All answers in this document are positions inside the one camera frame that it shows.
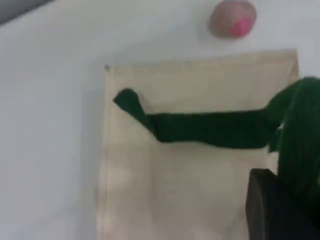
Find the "black object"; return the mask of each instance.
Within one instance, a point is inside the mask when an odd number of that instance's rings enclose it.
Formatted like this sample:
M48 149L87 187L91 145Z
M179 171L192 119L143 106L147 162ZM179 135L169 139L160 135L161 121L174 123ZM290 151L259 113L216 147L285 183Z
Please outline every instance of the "black object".
M0 1L0 24L6 23L26 12L52 0L5 0Z
M267 169L250 171L245 211L250 240L320 240L293 194Z

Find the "white table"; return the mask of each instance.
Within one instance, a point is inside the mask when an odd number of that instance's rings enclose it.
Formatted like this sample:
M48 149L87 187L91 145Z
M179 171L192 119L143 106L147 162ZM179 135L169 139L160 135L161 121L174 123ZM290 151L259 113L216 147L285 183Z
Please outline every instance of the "white table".
M57 0L0 28L0 239L95 239L104 65L298 48L320 76L318 0L253 1L240 40L206 32L216 2Z

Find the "white surface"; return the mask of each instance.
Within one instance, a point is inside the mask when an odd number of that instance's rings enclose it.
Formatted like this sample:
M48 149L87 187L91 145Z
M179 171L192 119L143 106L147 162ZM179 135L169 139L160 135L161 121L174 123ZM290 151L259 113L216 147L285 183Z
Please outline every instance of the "white surface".
M238 41L206 32L216 2L57 0L0 28L0 239L95 239L105 64L296 47L320 76L318 0L255 0Z

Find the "pink ball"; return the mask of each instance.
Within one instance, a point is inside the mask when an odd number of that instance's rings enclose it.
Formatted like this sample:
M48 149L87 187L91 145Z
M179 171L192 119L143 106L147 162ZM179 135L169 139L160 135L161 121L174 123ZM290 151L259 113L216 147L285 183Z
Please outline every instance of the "pink ball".
M256 8L250 2L224 0L212 13L210 30L220 36L242 38L251 31L256 19Z

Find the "green fabric strap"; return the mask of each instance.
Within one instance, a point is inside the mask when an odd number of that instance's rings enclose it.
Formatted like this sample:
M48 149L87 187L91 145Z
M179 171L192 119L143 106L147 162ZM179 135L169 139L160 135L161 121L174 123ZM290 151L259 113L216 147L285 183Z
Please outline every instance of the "green fabric strap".
M162 143L201 142L231 149L279 150L278 177L312 217L320 208L320 81L306 77L262 109L146 114L138 95L124 89L113 100Z

